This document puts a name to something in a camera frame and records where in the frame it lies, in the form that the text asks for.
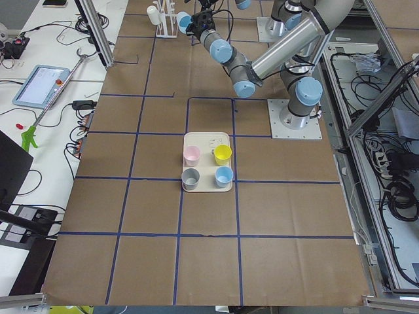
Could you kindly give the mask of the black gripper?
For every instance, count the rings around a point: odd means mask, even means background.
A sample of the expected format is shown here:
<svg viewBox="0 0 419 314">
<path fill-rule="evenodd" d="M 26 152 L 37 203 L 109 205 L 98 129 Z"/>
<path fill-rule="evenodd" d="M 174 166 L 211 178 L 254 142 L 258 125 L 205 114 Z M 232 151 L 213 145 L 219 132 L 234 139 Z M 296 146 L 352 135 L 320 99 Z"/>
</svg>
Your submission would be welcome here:
<svg viewBox="0 0 419 314">
<path fill-rule="evenodd" d="M 215 30 L 213 11 L 206 9 L 191 16 L 191 23 L 186 28 L 186 35 L 200 37 L 205 30 L 210 29 Z"/>
</svg>

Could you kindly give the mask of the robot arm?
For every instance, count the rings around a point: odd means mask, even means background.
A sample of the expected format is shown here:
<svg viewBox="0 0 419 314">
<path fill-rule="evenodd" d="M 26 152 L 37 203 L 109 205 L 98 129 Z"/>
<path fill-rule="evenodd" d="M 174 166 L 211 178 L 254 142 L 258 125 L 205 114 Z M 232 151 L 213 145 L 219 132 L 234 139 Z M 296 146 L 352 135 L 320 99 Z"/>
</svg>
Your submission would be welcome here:
<svg viewBox="0 0 419 314">
<path fill-rule="evenodd" d="M 179 30 L 195 36 L 220 63 L 238 97 L 247 98 L 264 79 L 279 73 L 290 99 L 280 111 L 281 123 L 292 130 L 306 127 L 323 87 L 311 76 L 330 34 L 347 17 L 353 1 L 275 1 L 266 32 L 276 43 L 256 60 L 247 59 L 216 31 L 213 1 L 201 1 L 194 15 L 177 15 Z"/>
<path fill-rule="evenodd" d="M 249 1 L 249 5 L 244 9 L 239 9 L 235 1 L 208 1 L 211 5 L 201 10 L 197 10 L 199 18 L 202 13 L 208 9 L 209 12 L 204 13 L 204 19 L 201 22 L 194 22 L 198 30 L 229 30 L 232 37 L 256 37 L 257 17 L 265 18 L 267 22 L 273 22 L 273 26 L 283 27 L 284 31 L 290 31 L 291 26 L 296 26 L 301 21 L 301 12 L 285 11 L 286 16 L 275 21 L 271 17 L 272 7 L 275 1 Z"/>
</svg>

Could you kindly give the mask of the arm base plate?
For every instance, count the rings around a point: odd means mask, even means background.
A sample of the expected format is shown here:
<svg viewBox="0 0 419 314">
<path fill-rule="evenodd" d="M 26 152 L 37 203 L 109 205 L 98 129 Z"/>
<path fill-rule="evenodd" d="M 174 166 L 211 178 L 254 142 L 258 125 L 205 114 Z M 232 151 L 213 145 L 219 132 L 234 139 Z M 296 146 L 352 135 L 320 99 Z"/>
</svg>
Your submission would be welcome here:
<svg viewBox="0 0 419 314">
<path fill-rule="evenodd" d="M 275 43 L 284 33 L 285 24 L 272 17 L 257 17 L 259 42 Z"/>
<path fill-rule="evenodd" d="M 268 99 L 268 113 L 273 139 L 311 140 L 322 139 L 319 119 L 315 109 L 305 117 L 293 115 L 288 99 Z"/>
</svg>

